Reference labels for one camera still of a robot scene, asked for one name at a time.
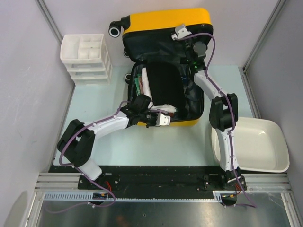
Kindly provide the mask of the white towel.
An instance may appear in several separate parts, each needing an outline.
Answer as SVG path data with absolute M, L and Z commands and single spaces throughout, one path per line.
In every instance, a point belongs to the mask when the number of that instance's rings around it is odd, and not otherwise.
M 143 87 L 143 94 L 151 98 L 151 102 L 148 106 L 151 110 L 162 110 L 164 112 L 168 113 L 175 113 L 177 111 L 176 107 L 170 105 L 170 104 L 164 104 L 164 105 L 155 105 L 152 98 L 152 92 L 151 92 L 151 83 L 149 82 L 148 75 L 147 75 L 147 69 L 146 67 L 142 68 L 141 72 L 141 79 L 142 79 L 142 87 Z

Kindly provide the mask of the black garment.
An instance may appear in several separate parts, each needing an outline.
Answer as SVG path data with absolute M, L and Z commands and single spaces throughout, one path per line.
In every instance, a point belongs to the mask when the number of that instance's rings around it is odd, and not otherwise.
M 146 65 L 147 77 L 155 105 L 171 105 L 184 109 L 186 98 L 178 68 L 168 62 L 150 62 Z

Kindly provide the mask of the yellow Pikachu hard-shell suitcase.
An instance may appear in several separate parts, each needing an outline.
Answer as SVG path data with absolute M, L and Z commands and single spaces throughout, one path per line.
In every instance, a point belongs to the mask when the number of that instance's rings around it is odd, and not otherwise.
M 136 99 L 136 85 L 134 78 L 140 77 L 142 68 L 150 62 L 168 62 L 175 65 L 183 83 L 186 105 L 184 109 L 177 109 L 171 115 L 171 125 L 195 125 L 204 111 L 204 92 L 192 80 L 192 71 L 186 59 L 181 39 L 173 41 L 172 33 L 176 26 L 185 24 L 196 42 L 194 50 L 197 52 L 202 43 L 208 46 L 213 25 L 210 13 L 204 8 L 171 9 L 131 14 L 113 21 L 109 25 L 111 37 L 122 37 L 124 56 L 133 63 L 132 71 L 125 80 L 128 84 L 128 100 Z

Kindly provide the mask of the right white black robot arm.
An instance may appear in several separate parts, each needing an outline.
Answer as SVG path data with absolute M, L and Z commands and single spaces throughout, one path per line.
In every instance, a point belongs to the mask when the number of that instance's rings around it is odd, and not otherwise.
M 227 94 L 208 74 L 204 63 L 207 47 L 204 43 L 196 52 L 196 42 L 191 37 L 181 39 L 187 61 L 192 71 L 192 80 L 198 85 L 211 101 L 209 122 L 215 129 L 220 148 L 221 173 L 219 186 L 224 190 L 234 185 L 242 188 L 241 170 L 234 151 L 234 130 L 238 120 L 238 99 L 235 93 Z

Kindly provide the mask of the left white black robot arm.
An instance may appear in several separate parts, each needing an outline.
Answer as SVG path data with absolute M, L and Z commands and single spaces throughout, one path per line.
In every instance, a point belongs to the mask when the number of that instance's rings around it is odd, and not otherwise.
M 59 164 L 73 167 L 88 178 L 90 186 L 101 188 L 105 178 L 101 175 L 102 169 L 91 158 L 95 140 L 139 122 L 147 127 L 161 126 L 161 121 L 166 123 L 166 115 L 149 107 L 151 101 L 148 96 L 139 95 L 132 102 L 122 101 L 117 111 L 104 119 L 91 123 L 78 119 L 71 121 L 57 144 Z

